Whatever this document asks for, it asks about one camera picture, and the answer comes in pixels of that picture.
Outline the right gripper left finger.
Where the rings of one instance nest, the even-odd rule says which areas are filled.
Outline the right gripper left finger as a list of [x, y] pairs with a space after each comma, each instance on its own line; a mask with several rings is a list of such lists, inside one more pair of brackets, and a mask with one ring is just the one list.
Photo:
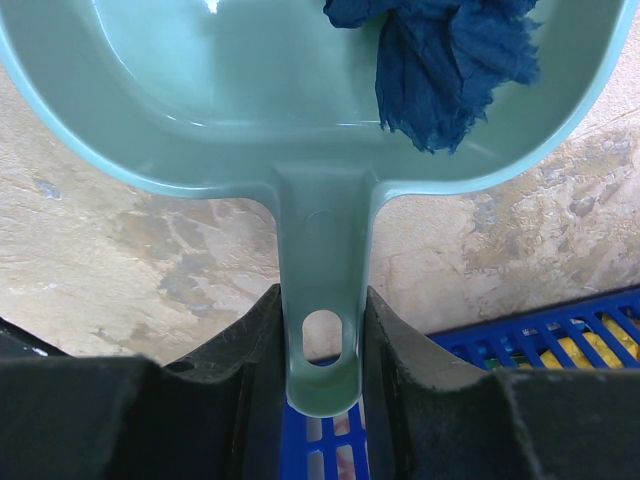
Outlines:
[[150, 369], [152, 479], [276, 479], [284, 409], [281, 288], [230, 327]]

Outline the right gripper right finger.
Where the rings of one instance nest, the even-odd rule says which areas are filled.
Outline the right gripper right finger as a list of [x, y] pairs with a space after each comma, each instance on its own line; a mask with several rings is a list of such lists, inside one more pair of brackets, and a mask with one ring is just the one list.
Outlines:
[[373, 479], [495, 479], [471, 387], [486, 377], [403, 321], [374, 289], [364, 314], [364, 407]]

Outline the teal dustpan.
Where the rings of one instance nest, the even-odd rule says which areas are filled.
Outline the teal dustpan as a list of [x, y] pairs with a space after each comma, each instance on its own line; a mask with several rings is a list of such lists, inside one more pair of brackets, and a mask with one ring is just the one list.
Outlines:
[[637, 8], [538, 3], [540, 79], [500, 87], [451, 155], [380, 128], [380, 25], [334, 28], [318, 1], [5, 1], [1, 60], [46, 126], [105, 173], [273, 214], [287, 397], [330, 417], [360, 397], [378, 210], [483, 190], [544, 159], [598, 98]]

